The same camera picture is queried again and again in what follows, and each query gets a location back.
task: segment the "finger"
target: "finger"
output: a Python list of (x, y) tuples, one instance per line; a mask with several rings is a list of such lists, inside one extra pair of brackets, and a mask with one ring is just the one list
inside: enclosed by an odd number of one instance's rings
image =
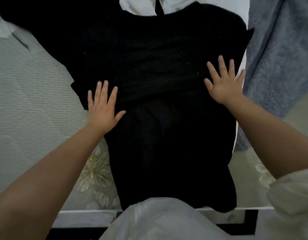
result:
[(212, 77), (214, 84), (220, 82), (220, 76), (218, 75), (217, 71), (215, 70), (215, 67), (213, 66), (213, 64), (211, 62), (208, 62), (207, 67), (208, 67), (208, 70), (210, 72), (210, 75)]
[(228, 75), (231, 78), (233, 78), (233, 77), (235, 78), (235, 65), (234, 65), (233, 59), (229, 60)]
[(220, 68), (220, 77), (221, 78), (227, 77), (228, 73), (227, 73), (227, 68), (225, 66), (225, 62), (224, 62), (223, 56), (219, 56), (218, 57), (218, 66)]
[(208, 89), (208, 91), (213, 90), (213, 84), (208, 78), (204, 79), (204, 83), (205, 83), (205, 86)]
[(112, 93), (108, 99), (108, 105), (113, 107), (115, 107), (115, 104), (116, 104), (116, 97), (117, 97), (117, 91), (118, 91), (118, 88), (117, 87), (114, 87), (113, 90), (112, 90)]
[(246, 71), (245, 71), (245, 69), (243, 69), (241, 71), (239, 78), (237, 79), (237, 82), (241, 85), (243, 85), (243, 82), (244, 82), (244, 79), (245, 79), (245, 73), (246, 73)]
[(100, 81), (97, 82), (94, 104), (98, 104), (100, 102), (100, 92), (102, 90), (102, 83)]
[(107, 104), (108, 81), (104, 81), (103, 89), (100, 92), (100, 104)]
[(115, 120), (116, 120), (116, 123), (119, 122), (119, 120), (123, 117), (123, 115), (126, 113), (125, 110), (121, 111), (121, 112), (118, 112), (118, 114), (115, 116)]
[(92, 95), (92, 91), (88, 90), (87, 93), (87, 102), (88, 102), (88, 110), (90, 110), (93, 106), (93, 95)]

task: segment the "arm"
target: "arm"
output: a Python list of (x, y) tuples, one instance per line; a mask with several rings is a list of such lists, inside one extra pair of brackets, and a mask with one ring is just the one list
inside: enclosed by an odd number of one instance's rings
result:
[(0, 194), (0, 239), (45, 239), (101, 138), (125, 114), (114, 115), (117, 87), (107, 103), (108, 82), (88, 92), (87, 125), (38, 161)]
[(243, 95), (245, 71), (236, 81), (234, 61), (230, 61), (227, 72), (222, 56), (219, 57), (221, 78), (210, 62), (207, 66), (213, 79), (213, 84), (204, 80), (210, 95), (236, 118), (269, 172), (279, 178), (307, 169), (308, 138)]

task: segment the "pinky finger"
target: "pinky finger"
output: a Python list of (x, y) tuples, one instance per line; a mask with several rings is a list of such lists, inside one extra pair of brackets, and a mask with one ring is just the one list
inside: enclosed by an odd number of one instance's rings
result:
[(213, 84), (208, 78), (204, 79), (204, 83), (205, 83), (205, 86), (208, 89), (208, 91), (213, 90)]
[(90, 108), (92, 108), (92, 106), (94, 104), (91, 90), (88, 90), (87, 102), (88, 102), (88, 110), (90, 110)]
[(118, 123), (120, 121), (120, 119), (123, 117), (123, 115), (126, 113), (125, 110), (121, 111), (121, 112), (118, 112), (117, 115), (115, 116), (115, 120), (116, 120), (116, 123)]
[(244, 82), (245, 73), (246, 73), (246, 71), (245, 71), (245, 69), (243, 69), (241, 71), (241, 74), (240, 74), (239, 78), (237, 79), (237, 82), (239, 82), (240, 84), (243, 84), (243, 82)]

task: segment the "black t-shirt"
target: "black t-shirt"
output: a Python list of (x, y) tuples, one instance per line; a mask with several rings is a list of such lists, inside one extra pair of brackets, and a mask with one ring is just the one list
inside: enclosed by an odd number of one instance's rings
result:
[[(20, 25), (66, 66), (85, 109), (97, 81), (108, 80), (110, 90), (118, 86), (116, 111), (127, 113), (105, 139), (122, 208), (175, 197), (195, 208), (234, 209), (228, 163), (236, 121), (209, 96), (203, 79), (210, 78), (206, 62), (218, 69), (219, 55), (226, 65), (234, 59), (237, 72), (252, 31), (238, 15), (209, 4), (152, 17), (114, 9), (103, 6), (99, 16), (65, 31), (61, 25), (74, 13), (59, 16), (57, 35), (52, 24), (38, 25), (48, 24), (39, 12)], [(7, 8), (2, 13), (13, 17)]]

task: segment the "blue-gray fabric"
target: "blue-gray fabric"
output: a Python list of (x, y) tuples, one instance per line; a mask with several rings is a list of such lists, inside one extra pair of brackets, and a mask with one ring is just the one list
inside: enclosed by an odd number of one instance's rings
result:
[[(244, 94), (284, 118), (308, 91), (308, 0), (250, 0)], [(241, 128), (235, 150), (250, 146)]]

